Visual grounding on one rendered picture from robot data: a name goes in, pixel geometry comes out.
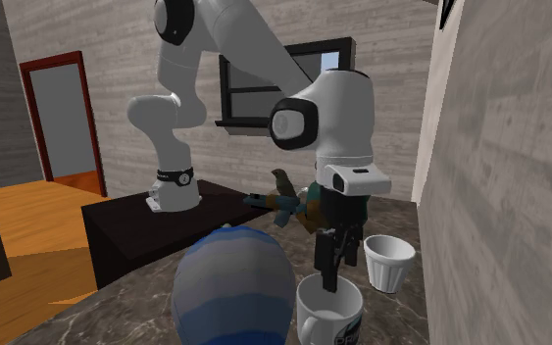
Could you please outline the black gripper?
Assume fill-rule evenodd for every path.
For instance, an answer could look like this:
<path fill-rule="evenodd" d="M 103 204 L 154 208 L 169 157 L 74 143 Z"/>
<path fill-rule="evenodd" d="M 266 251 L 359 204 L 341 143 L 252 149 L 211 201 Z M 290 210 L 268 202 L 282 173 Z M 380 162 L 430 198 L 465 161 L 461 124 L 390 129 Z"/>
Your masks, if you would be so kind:
<path fill-rule="evenodd" d="M 356 267 L 363 227 L 368 220 L 368 196 L 346 196 L 321 186 L 320 213 L 325 221 L 316 232 L 314 268 L 321 272 L 323 289 L 335 293 L 337 268 L 334 231 L 345 231 L 342 252 L 344 263 Z"/>

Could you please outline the white ribbed cup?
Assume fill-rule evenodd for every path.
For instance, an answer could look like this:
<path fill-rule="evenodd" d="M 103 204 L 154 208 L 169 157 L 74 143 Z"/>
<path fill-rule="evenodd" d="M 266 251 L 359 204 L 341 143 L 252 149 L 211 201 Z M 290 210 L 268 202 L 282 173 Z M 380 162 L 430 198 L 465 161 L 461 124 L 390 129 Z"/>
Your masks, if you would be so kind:
<path fill-rule="evenodd" d="M 376 290 L 393 294 L 400 290 L 417 251 L 405 240 L 371 235 L 364 240 L 369 281 Z"/>

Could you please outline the white printed mug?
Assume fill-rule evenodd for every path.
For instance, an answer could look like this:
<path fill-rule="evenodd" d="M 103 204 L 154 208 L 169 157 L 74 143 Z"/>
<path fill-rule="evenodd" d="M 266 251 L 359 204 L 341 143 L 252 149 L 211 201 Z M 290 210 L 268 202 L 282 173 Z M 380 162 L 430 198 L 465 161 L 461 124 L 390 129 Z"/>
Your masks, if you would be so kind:
<path fill-rule="evenodd" d="M 323 289 L 319 273 L 297 286 L 297 335 L 301 345 L 357 345 L 363 315 L 363 296 L 349 279 L 338 276 L 335 293 Z"/>

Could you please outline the toy figure with bird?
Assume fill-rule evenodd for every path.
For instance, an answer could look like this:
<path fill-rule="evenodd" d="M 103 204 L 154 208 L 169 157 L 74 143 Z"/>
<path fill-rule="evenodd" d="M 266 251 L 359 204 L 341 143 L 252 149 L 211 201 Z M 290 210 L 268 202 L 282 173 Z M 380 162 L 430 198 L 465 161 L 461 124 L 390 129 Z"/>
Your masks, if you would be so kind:
<path fill-rule="evenodd" d="M 323 185 L 313 181 L 305 190 L 305 198 L 302 198 L 301 192 L 296 191 L 285 170 L 274 169 L 272 175 L 276 182 L 276 193 L 251 193 L 243 199 L 243 203 L 254 208 L 276 211 L 275 224 L 279 227 L 285 227 L 289 218 L 294 216 L 308 233 L 316 233 L 325 221 L 320 213 L 320 187 Z M 336 229 L 335 238 L 342 238 L 344 233 L 345 231 Z"/>

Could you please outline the blue grey striped vase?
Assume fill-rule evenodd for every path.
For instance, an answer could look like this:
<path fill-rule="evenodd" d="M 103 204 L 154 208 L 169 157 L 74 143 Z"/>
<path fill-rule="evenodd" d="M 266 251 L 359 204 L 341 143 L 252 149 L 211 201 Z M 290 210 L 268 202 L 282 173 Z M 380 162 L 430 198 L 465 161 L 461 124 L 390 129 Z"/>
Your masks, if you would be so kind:
<path fill-rule="evenodd" d="M 248 226 L 218 228 L 176 269 L 171 311 L 181 345 L 284 345 L 295 291 L 274 238 Z"/>

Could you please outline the black framed window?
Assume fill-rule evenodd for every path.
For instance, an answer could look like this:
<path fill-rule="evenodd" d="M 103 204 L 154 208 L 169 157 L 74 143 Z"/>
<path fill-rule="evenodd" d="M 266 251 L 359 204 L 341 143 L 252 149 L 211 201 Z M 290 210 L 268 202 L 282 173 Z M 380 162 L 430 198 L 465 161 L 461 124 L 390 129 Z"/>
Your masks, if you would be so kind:
<path fill-rule="evenodd" d="M 314 81 L 330 69 L 351 70 L 355 65 L 356 41 L 348 37 L 290 44 L 286 51 Z M 274 84 L 236 68 L 219 56 L 223 127 L 267 127 L 274 104 L 284 95 Z"/>

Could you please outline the dark robot stand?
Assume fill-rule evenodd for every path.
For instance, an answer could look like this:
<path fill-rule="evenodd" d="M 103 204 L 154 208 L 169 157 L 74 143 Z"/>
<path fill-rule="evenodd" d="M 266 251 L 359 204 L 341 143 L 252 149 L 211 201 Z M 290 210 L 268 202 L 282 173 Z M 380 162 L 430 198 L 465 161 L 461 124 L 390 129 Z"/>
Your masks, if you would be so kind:
<path fill-rule="evenodd" d="M 96 286 L 185 249 L 225 223 L 241 225 L 268 212 L 245 204 L 240 191 L 207 180 L 198 187 L 201 201 L 182 212 L 153 212 L 146 192 L 83 206 Z"/>

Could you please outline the red framed door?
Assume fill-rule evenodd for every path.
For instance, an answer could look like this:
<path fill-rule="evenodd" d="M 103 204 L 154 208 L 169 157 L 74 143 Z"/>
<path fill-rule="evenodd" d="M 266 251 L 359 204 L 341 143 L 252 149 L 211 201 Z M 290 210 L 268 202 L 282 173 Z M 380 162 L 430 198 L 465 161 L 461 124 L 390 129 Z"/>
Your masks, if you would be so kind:
<path fill-rule="evenodd" d="M 82 53 L 19 64 L 47 181 L 107 195 Z"/>

